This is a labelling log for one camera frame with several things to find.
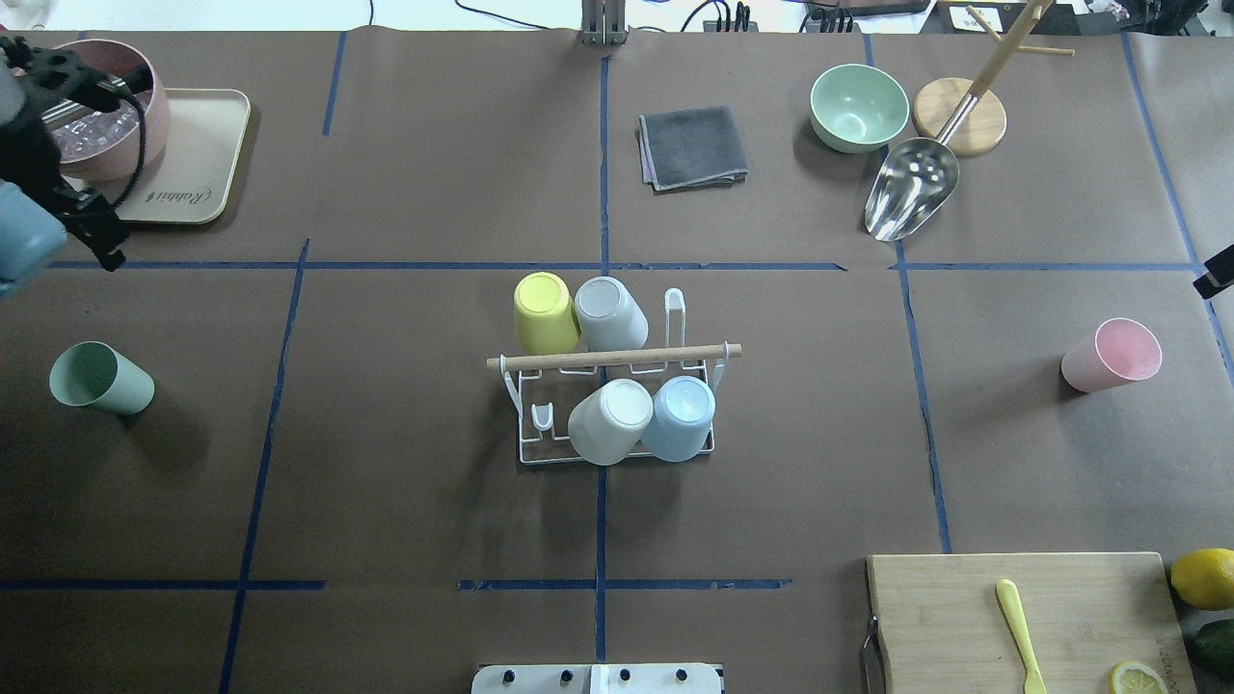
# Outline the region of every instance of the light blue cup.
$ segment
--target light blue cup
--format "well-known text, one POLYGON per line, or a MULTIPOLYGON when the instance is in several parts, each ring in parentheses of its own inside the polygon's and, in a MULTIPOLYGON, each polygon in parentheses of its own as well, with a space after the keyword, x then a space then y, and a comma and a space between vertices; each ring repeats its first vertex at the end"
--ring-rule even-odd
POLYGON ((711 388, 692 375, 679 375, 652 399, 652 421, 643 431, 647 451, 670 463, 689 461, 702 451, 716 414, 711 388))

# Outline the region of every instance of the metal bracket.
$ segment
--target metal bracket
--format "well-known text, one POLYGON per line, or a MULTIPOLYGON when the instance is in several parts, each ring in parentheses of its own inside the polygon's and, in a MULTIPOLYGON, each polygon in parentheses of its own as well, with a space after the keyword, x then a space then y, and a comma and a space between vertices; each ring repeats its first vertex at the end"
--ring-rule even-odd
POLYGON ((626 0, 582 0, 580 41, 587 44, 626 43, 626 0))
MULTIPOLYGON (((877 661, 879 671, 882 671, 882 650, 879 648, 879 615, 870 615, 870 625, 865 631, 865 642, 861 643, 861 692, 874 693, 874 662, 877 661)), ((886 685, 881 692, 886 692, 886 685)))
POLYGON ((723 694, 723 672, 707 663, 485 666, 471 694, 723 694))

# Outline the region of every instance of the metal clip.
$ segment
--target metal clip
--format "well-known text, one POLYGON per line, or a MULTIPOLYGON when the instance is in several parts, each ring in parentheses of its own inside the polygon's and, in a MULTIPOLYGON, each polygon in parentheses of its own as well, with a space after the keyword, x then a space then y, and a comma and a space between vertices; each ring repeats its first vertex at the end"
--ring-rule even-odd
POLYGON ((870 679, 871 663, 874 658, 871 653, 877 656, 879 669, 882 669, 882 651, 879 650, 879 615, 870 615, 870 626, 865 631, 865 642, 861 643, 861 692, 865 694, 874 694, 872 684, 870 679))

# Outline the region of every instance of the green cup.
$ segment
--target green cup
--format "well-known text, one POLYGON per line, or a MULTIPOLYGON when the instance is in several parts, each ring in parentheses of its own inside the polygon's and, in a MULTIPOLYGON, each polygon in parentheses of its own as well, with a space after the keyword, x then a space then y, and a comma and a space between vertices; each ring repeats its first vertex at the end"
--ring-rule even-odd
POLYGON ((136 415, 154 398, 154 379, 102 342, 69 347, 52 364, 52 396, 62 405, 136 415))

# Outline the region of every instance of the wooden cutting board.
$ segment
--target wooden cutting board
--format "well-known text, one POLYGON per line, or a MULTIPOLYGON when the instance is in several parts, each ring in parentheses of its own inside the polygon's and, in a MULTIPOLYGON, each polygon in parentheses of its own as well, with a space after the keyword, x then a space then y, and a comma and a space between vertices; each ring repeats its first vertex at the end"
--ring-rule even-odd
POLYGON ((875 554, 866 559, 888 694, 1021 694, 995 583, 1016 582, 1049 694, 1108 694, 1122 661, 1196 694, 1161 557, 875 554))

